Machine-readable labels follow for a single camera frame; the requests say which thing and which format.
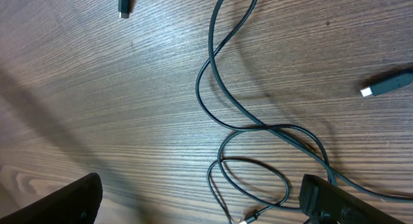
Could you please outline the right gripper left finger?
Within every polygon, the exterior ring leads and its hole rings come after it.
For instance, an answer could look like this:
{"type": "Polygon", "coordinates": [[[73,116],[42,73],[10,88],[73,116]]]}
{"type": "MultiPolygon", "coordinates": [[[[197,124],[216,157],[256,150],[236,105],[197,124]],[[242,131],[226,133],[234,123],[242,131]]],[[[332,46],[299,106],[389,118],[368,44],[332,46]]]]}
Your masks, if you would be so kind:
{"type": "Polygon", "coordinates": [[[94,224],[103,199],[96,172],[1,218],[1,224],[94,224]]]}

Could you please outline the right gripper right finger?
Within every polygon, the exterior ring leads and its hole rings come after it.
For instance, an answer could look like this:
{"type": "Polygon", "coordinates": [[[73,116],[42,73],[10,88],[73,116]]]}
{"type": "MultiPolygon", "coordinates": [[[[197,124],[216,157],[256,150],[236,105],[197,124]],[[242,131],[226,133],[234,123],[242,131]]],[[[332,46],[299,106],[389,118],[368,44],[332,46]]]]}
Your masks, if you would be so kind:
{"type": "Polygon", "coordinates": [[[306,174],[299,194],[299,208],[311,223],[403,224],[324,179],[306,174]]]}

